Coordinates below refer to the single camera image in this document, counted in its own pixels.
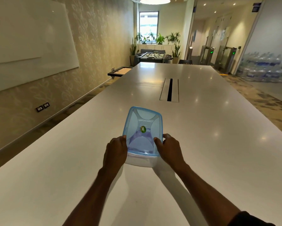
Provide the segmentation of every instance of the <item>white table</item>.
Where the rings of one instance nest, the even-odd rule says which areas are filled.
[[[159,100],[165,78],[179,79],[179,103]],[[282,132],[211,67],[156,63],[134,67],[0,168],[0,225],[61,225],[131,106],[160,112],[186,162],[239,208],[282,225]],[[162,167],[125,164],[100,225],[206,225]]]

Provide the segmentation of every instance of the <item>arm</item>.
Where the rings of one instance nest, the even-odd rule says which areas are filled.
[[[79,202],[76,208],[64,223],[64,226],[97,226],[111,183],[127,157],[126,136],[113,138],[106,146],[103,158],[103,167]]]
[[[228,225],[240,210],[192,171],[185,163],[180,144],[175,138],[169,134],[163,137],[163,143],[154,138],[160,156],[183,181],[207,223],[210,226]]]

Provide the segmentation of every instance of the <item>oval green label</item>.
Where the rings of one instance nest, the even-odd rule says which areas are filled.
[[[141,126],[140,130],[141,130],[142,133],[146,132],[146,128],[144,126]]]

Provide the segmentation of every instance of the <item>ceiling light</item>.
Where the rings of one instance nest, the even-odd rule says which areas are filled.
[[[169,3],[170,0],[140,0],[140,2],[146,5],[161,5]]]

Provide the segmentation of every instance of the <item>person's left hand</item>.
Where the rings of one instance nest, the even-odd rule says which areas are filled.
[[[113,138],[106,146],[103,168],[109,175],[116,176],[127,157],[126,136]]]

